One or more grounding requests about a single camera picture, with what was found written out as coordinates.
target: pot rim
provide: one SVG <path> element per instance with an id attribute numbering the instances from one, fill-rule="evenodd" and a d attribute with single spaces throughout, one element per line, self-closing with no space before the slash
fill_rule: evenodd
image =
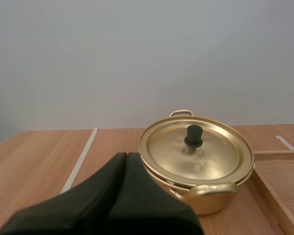
<path id="1" fill-rule="evenodd" d="M 162 174 L 161 172 L 159 172 L 158 170 L 154 169 L 152 166 L 150 166 L 148 164 L 148 162 L 145 160 L 144 155 L 142 153 L 141 145 L 142 145 L 143 136 L 152 127 L 155 127 L 155 126 L 157 126 L 157 125 L 159 125 L 161 123 L 166 123 L 166 122 L 170 122 L 170 121 L 174 121 L 174 120 L 179 120 L 181 118 L 193 119 L 193 120 L 196 120 L 196 121 L 203 120 L 203 121 L 208 122 L 208 123 L 216 124 L 216 125 L 218 125 L 218 126 L 220 126 L 222 128 L 225 128 L 225 129 L 231 131 L 232 133 L 235 133 L 235 135 L 238 136 L 238 138 L 244 142 L 245 146 L 248 148 L 249 156 L 251 157 L 250 158 L 250 165 L 248 165 L 249 167 L 247 168 L 247 170 L 242 175 L 237 177 L 235 180 L 230 180 L 230 181 L 225 180 L 225 181 L 223 181 L 222 180 L 223 177 L 221 177 L 221 178 L 219 178 L 217 180 L 214 180 L 214 179 L 212 179 L 212 180 L 198 180 L 197 183 L 195 183 L 195 182 L 194 183 L 187 183 L 187 182 L 183 182 L 181 180 L 174 179 L 172 177 L 168 177 L 168 176 Z M 254 154 L 253 154 L 252 148 L 251 148 L 250 144 L 247 142 L 247 140 L 239 132 L 237 132 L 235 129 L 233 129 L 232 127 L 230 127 L 230 126 L 228 126 L 228 125 L 226 125 L 226 124 L 224 124 L 222 122 L 212 120 L 212 119 L 208 119 L 208 118 L 197 117 L 197 116 L 170 117 L 170 118 L 165 118 L 165 119 L 162 119 L 160 121 L 155 122 L 154 124 L 147 127 L 143 131 L 143 133 L 141 134 L 138 149 L 139 149 L 139 152 L 141 154 L 141 158 L 142 158 L 142 160 L 144 162 L 144 165 L 145 165 L 146 169 L 150 173 L 152 173 L 153 176 L 155 176 L 156 178 L 163 179 L 165 181 L 169 180 L 169 181 L 174 182 L 175 184 L 177 184 L 179 186 L 182 186 L 183 188 L 191 188 L 191 187 L 195 187 L 197 185 L 203 185 L 203 184 L 217 184 L 217 183 L 226 183 L 226 182 L 233 182 L 233 183 L 240 184 L 243 180 L 245 180 L 247 178 L 247 176 L 249 177 L 249 175 L 251 174 L 251 171 L 253 170 L 253 165 L 254 165 Z"/>

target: gold pot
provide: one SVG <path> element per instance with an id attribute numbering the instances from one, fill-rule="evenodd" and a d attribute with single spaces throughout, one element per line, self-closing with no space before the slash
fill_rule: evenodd
<path id="1" fill-rule="evenodd" d="M 141 135 L 139 152 L 159 185 L 198 215 L 226 207 L 254 166 L 253 151 L 244 137 L 189 110 L 174 111 L 149 126 Z"/>

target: white tape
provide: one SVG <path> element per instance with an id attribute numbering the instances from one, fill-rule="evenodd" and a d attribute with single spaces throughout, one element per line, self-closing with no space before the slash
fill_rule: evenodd
<path id="1" fill-rule="evenodd" d="M 91 135 L 90 135 L 90 137 L 89 137 L 89 139 L 88 139 L 82 153 L 80 154 L 80 156 L 79 156 L 79 158 L 78 158 L 78 160 L 77 160 L 77 162 L 76 162 L 70 176 L 68 177 L 66 183 L 64 184 L 63 189 L 61 190 L 60 194 L 68 191 L 71 188 L 71 186 L 72 186 L 72 184 L 73 184 L 73 182 L 75 180 L 75 177 L 77 176 L 78 171 L 79 171 L 80 167 L 82 166 L 82 163 L 83 163 L 83 161 L 84 161 L 84 159 L 86 157 L 86 154 L 88 153 L 88 150 L 89 150 L 90 146 L 93 143 L 93 140 L 95 138 L 96 133 L 97 133 L 97 128 L 95 128 L 93 130 L 93 132 L 91 133 Z"/>
<path id="2" fill-rule="evenodd" d="M 294 147 L 287 142 L 282 136 L 276 136 L 277 139 L 279 139 L 282 143 L 284 143 L 285 146 L 287 146 L 290 150 L 294 150 Z"/>

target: black knob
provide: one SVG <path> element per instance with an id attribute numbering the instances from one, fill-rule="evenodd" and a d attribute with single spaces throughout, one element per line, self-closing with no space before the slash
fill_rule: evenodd
<path id="1" fill-rule="evenodd" d="M 202 145 L 202 128 L 197 125 L 191 125 L 187 128 L 187 137 L 185 137 L 184 142 L 187 146 L 192 148 L 198 148 Z"/>

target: table surface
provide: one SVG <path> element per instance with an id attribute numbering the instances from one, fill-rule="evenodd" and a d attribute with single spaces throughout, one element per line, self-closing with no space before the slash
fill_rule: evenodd
<path id="1" fill-rule="evenodd" d="M 254 151 L 294 147 L 294 124 L 233 126 Z M 28 131 L 0 144 L 0 227 L 18 209 L 58 195 L 93 130 Z M 117 152 L 137 152 L 143 129 L 99 129 L 72 187 L 99 170 Z M 248 181 L 223 211 L 202 216 L 206 235 L 283 235 L 274 216 Z"/>

